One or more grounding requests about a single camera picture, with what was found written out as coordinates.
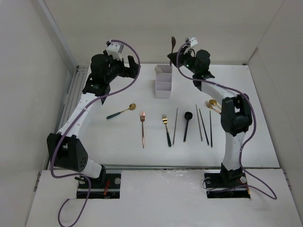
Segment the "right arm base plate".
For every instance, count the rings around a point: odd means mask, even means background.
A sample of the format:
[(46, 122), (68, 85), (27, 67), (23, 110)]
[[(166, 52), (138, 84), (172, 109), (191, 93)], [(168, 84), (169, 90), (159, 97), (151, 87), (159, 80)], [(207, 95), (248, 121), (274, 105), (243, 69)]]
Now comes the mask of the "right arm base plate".
[(240, 170), (235, 175), (223, 171), (204, 172), (203, 188), (206, 190), (208, 199), (250, 199), (245, 173)]

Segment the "aluminium rail frame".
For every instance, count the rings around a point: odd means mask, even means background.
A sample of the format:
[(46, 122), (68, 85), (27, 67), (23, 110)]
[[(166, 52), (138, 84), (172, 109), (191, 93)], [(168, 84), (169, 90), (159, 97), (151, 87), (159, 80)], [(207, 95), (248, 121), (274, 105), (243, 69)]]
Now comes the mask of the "aluminium rail frame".
[(75, 109), (80, 97), (80, 90), (85, 83), (85, 77), (88, 72), (88, 66), (78, 65), (73, 73), (67, 74), (65, 90), (59, 108), (58, 118), (54, 133), (65, 125), (71, 113)]

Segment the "rose gold fork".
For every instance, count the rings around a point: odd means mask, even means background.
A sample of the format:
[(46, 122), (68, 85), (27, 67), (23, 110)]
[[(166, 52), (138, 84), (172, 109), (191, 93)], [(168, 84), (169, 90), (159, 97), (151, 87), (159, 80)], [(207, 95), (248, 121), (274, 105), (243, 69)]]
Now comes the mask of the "rose gold fork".
[(143, 148), (145, 146), (145, 143), (144, 143), (144, 121), (145, 121), (145, 113), (143, 111), (140, 112), (140, 121), (141, 121), (141, 124), (142, 124), (142, 145), (143, 145)]

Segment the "black spoon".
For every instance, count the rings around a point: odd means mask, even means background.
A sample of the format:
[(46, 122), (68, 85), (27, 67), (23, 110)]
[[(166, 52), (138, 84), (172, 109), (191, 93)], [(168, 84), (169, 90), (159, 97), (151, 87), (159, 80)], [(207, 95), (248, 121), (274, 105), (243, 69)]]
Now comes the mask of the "black spoon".
[(189, 121), (192, 119), (192, 117), (193, 117), (193, 114), (191, 112), (185, 112), (184, 118), (186, 120), (186, 125), (185, 125), (185, 132), (184, 132), (183, 142), (186, 142), (188, 125), (189, 125)]

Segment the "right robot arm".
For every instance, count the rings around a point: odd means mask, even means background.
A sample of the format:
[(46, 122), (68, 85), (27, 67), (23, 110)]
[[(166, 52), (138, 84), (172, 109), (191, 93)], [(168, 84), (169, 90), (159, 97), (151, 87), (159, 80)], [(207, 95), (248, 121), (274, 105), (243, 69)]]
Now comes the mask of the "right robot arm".
[(255, 115), (246, 94), (215, 82), (210, 72), (210, 54), (199, 50), (195, 55), (186, 47), (179, 52), (168, 54), (172, 64), (186, 67), (193, 73), (192, 80), (196, 88), (219, 101), (222, 106), (221, 126), (225, 131), (225, 154), (218, 173), (205, 174), (208, 189), (233, 188), (241, 184), (245, 173), (241, 164), (241, 155), (246, 132), (255, 124)]

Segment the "white ceramic spoon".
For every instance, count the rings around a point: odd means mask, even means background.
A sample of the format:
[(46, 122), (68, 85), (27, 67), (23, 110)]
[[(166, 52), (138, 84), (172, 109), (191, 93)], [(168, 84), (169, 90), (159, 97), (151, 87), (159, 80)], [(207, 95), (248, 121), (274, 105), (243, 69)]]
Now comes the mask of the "white ceramic spoon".
[(155, 72), (156, 72), (156, 73), (162, 73), (162, 70), (161, 70), (161, 68), (159, 67), (159, 65), (156, 65), (156, 67), (155, 67)]

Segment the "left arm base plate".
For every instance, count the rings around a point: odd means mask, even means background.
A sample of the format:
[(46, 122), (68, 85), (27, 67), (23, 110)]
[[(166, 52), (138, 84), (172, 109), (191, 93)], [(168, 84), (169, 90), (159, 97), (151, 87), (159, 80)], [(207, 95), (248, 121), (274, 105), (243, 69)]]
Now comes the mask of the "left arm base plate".
[[(85, 199), (88, 194), (89, 183), (83, 176), (74, 177), (78, 181), (77, 199)], [(89, 199), (119, 199), (121, 173), (106, 173), (104, 182), (91, 178)]]

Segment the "brown wooden spoon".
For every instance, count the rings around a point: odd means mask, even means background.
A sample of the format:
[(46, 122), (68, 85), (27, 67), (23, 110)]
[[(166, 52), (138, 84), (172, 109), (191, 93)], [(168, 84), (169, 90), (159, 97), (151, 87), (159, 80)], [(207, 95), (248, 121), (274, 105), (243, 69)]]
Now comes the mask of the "brown wooden spoon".
[(171, 54), (174, 53), (174, 48), (176, 46), (176, 38), (174, 36), (171, 37)]

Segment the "white compartment organizer box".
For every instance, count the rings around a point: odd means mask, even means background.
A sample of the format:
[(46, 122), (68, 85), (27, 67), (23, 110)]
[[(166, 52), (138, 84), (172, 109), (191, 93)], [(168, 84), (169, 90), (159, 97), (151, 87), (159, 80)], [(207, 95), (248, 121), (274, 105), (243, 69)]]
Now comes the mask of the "white compartment organizer box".
[(159, 64), (162, 73), (155, 72), (155, 96), (170, 98), (172, 90), (172, 66)]

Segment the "black chopstick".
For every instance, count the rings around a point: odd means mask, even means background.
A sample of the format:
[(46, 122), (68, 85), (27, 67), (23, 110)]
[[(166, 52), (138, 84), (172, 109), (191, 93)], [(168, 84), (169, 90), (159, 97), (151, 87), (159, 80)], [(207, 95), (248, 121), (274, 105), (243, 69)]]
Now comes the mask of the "black chopstick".
[(213, 130), (212, 130), (212, 116), (211, 111), (209, 111), (209, 122), (210, 122), (210, 146), (213, 147)]
[(200, 113), (200, 117), (201, 117), (201, 121), (202, 121), (202, 125), (203, 125), (203, 130), (204, 130), (204, 133), (205, 133), (206, 142), (207, 142), (207, 145), (209, 146), (210, 143), (209, 143), (209, 139), (208, 139), (207, 132), (206, 132), (206, 127), (205, 127), (205, 124), (204, 124), (204, 120), (203, 120), (203, 116), (202, 116), (200, 108), (199, 108), (199, 113)]

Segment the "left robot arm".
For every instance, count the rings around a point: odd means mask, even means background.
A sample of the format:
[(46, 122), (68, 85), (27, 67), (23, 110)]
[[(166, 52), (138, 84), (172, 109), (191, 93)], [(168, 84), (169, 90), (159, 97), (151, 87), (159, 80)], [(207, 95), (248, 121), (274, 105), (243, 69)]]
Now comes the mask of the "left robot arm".
[(128, 66), (122, 58), (114, 57), (112, 53), (94, 55), (91, 58), (90, 74), (87, 76), (80, 100), (70, 118), (57, 133), (47, 137), (47, 147), (50, 156), (50, 170), (54, 178), (54, 168), (72, 170), (71, 175), (81, 175), (99, 188), (106, 182), (106, 169), (89, 158), (81, 138), (92, 117), (104, 104), (110, 91), (110, 83), (116, 77), (136, 80), (141, 69), (138, 56), (128, 56)]

